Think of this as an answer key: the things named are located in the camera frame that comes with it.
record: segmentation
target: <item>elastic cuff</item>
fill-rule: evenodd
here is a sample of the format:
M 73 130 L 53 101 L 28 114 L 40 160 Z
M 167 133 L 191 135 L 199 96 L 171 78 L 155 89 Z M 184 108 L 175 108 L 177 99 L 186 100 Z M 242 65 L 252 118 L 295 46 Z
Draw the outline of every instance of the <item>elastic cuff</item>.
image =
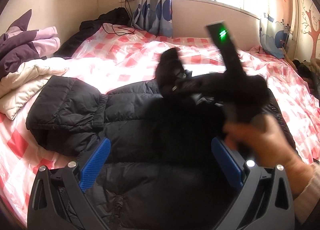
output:
M 320 199 L 320 166 L 317 163 L 311 164 L 313 177 L 308 186 L 294 200 L 294 212 L 298 221 L 303 224 Z
M 92 128 L 94 131 L 99 132 L 103 130 L 104 112 L 106 109 L 107 101 L 108 101 L 108 96 L 100 95 L 98 108 L 93 115 Z

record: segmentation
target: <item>green light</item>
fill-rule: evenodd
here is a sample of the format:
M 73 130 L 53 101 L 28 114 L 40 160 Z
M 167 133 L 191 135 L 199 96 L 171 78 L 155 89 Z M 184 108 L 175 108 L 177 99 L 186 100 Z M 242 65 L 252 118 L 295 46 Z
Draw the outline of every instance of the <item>green light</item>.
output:
M 226 30 L 220 32 L 220 38 L 222 39 L 227 34 Z

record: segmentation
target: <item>red and white checkered bedsheet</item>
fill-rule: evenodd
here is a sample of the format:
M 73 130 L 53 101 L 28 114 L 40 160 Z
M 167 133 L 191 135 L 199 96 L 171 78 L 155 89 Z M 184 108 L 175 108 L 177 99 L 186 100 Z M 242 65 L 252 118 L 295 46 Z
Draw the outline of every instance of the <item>red and white checkered bedsheet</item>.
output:
M 105 24 L 105 29 L 112 33 L 109 24 Z M 131 35 L 117 36 L 101 28 L 68 60 L 70 69 L 64 76 L 76 77 L 106 93 L 129 83 L 152 79 L 160 54 L 170 47 L 180 48 L 185 68 L 192 70 L 193 75 L 225 70 L 217 48 L 207 39 L 169 39 L 138 30 Z M 257 52 L 258 48 L 239 52 L 244 69 L 250 75 L 261 74 L 267 79 L 299 154 L 306 163 L 312 163 L 312 158 L 319 158 L 320 154 L 319 101 L 309 94 L 307 83 L 284 60 Z M 68 157 L 39 147 L 26 129 L 26 117 L 36 96 L 18 112 L 14 121 L 0 114 L 0 195 L 25 225 L 39 166 L 44 164 L 53 169 L 70 161 Z

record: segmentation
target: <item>black puffer jacket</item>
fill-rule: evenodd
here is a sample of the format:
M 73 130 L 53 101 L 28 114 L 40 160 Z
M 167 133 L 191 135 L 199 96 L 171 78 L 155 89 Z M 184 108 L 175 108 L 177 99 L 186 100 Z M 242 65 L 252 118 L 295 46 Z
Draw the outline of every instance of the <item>black puffer jacket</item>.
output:
M 294 144 L 274 98 L 266 112 Z M 168 104 L 155 80 L 102 95 L 78 79 L 52 76 L 26 126 L 45 149 L 67 156 L 110 139 L 111 153 L 86 196 L 111 229 L 211 229 L 235 196 L 210 150 L 223 123 L 211 101 L 188 111 Z

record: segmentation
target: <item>black cable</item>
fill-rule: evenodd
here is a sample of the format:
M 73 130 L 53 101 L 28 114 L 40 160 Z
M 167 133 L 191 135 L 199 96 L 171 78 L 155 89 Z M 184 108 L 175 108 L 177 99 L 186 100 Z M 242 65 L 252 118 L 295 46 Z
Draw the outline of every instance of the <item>black cable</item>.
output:
M 127 35 L 127 34 L 134 34 L 134 32 L 136 31 L 136 27 L 133 25 L 133 14 L 132 14 L 132 10 L 131 10 L 131 7 L 130 7 L 130 3 L 128 2 L 128 4 L 129 4 L 129 9 L 130 9 L 130 12 L 131 12 L 131 16 L 130 16 L 129 11 L 128 11 L 127 6 L 126 6 L 127 1 L 128 1 L 128 0 L 125 0 L 125 2 L 124 2 L 124 7 L 125 7 L 126 11 L 128 12 L 128 15 L 129 15 L 129 18 L 130 18 L 130 20 L 131 20 L 131 24 L 132 24 L 134 30 L 133 30 L 133 31 L 130 31 L 130 30 L 124 28 L 124 27 L 118 27 L 118 29 L 120 29 L 120 30 L 125 30 L 125 31 L 128 31 L 128 32 L 123 32 L 123 31 L 116 32 L 115 29 L 113 28 L 113 25 L 114 25 L 114 24 L 112 24 L 112 25 L 111 25 L 111 28 L 112 28 L 112 30 L 113 30 L 113 33 L 109 33 L 109 32 L 106 31 L 106 29 L 104 28 L 104 26 L 103 26 L 103 24 L 102 24 L 102 27 L 103 27 L 103 29 L 104 29 L 104 31 L 105 31 L 106 33 L 108 33 L 108 34 L 116 34 L 116 35 L 118 35 L 118 36 L 123 36 L 123 35 Z

